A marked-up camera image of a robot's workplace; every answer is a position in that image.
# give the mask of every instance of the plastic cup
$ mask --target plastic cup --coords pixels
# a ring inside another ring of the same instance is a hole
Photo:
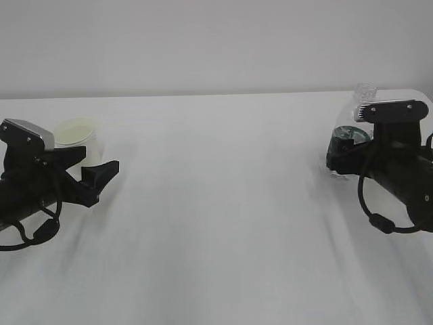
[[[68,169],[76,179],[81,178],[81,167],[101,164],[101,154],[96,139],[96,126],[90,118],[79,117],[64,121],[54,132],[56,148],[86,147],[86,158]]]

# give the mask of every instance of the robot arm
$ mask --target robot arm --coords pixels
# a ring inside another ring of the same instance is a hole
[[[92,207],[99,195],[119,172],[119,162],[83,167],[76,181],[66,169],[86,157],[86,147],[54,149],[52,133],[26,121],[5,119],[0,125],[0,140],[7,144],[4,172],[0,179],[0,231],[14,226],[23,243],[0,246],[0,251],[16,251],[42,244],[53,238],[59,228],[62,203]],[[55,212],[47,207],[55,204]],[[38,211],[48,219],[27,237],[21,220]]]

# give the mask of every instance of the white tabletop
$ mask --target white tabletop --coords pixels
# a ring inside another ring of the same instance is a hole
[[[412,90],[379,96],[433,107]],[[65,206],[52,241],[1,253],[0,324],[433,324],[433,234],[372,228],[356,180],[324,167],[349,97],[0,101],[2,118],[46,129],[91,116],[103,160],[120,161],[97,206]],[[408,224],[381,187],[365,191]]]

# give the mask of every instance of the cable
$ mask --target cable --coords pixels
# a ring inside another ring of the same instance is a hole
[[[430,138],[430,144],[433,138],[433,134],[429,137]],[[376,227],[380,231],[384,232],[385,234],[391,234],[393,232],[396,232],[398,234],[413,234],[414,232],[418,232],[422,230],[422,226],[429,220],[431,220],[431,217],[433,215],[429,215],[422,221],[420,221],[418,224],[412,226],[412,227],[396,227],[395,223],[387,218],[385,218],[383,215],[380,215],[379,213],[372,213],[364,199],[364,193],[363,193],[363,187],[364,187],[364,179],[367,174],[368,167],[370,166],[370,163],[372,162],[373,158],[376,156],[377,151],[379,150],[379,146],[374,142],[374,140],[371,141],[371,151],[367,155],[367,158],[365,159],[363,168],[361,169],[361,173],[359,174],[359,180],[358,180],[358,199],[359,204],[361,205],[362,210],[364,213],[368,216],[370,223],[373,227]]]

